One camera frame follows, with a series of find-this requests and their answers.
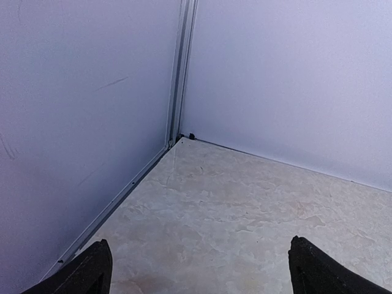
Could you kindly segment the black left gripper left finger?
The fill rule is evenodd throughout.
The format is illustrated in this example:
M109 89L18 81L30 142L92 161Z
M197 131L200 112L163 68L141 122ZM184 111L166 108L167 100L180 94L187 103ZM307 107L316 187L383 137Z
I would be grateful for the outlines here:
M57 273L24 291L45 293L109 293L112 254L107 240L91 244Z

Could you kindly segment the aluminium left corner post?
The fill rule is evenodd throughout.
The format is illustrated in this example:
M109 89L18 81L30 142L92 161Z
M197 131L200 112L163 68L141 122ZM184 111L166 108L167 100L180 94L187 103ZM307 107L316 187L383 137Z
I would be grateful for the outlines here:
M171 149L180 137L181 111L186 92L187 68L197 4L196 0L186 0L181 1L180 5L167 119L168 149Z

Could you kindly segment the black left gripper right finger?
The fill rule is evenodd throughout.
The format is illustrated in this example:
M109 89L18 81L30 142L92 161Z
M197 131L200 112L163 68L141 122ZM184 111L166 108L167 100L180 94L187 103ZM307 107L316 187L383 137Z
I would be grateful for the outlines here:
M295 236L288 251L293 293L389 293L350 271L304 237Z

